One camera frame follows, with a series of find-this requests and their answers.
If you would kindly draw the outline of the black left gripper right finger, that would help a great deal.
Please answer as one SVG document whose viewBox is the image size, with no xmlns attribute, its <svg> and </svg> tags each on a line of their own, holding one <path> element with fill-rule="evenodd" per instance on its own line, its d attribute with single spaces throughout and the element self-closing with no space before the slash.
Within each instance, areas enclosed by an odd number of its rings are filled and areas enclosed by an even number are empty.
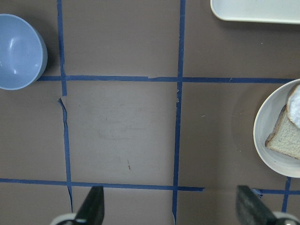
<svg viewBox="0 0 300 225">
<path fill-rule="evenodd" d="M 241 225 L 274 225 L 275 215 L 248 186 L 237 186 L 236 215 Z"/>
</svg>

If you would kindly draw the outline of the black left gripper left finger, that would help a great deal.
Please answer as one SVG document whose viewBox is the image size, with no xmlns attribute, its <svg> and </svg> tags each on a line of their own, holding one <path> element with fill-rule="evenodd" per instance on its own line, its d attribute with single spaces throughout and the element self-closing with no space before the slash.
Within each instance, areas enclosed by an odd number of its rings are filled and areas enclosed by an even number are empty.
<svg viewBox="0 0 300 225">
<path fill-rule="evenodd" d="M 104 220 L 104 189 L 93 186 L 75 216 L 76 225 L 101 225 Z"/>
</svg>

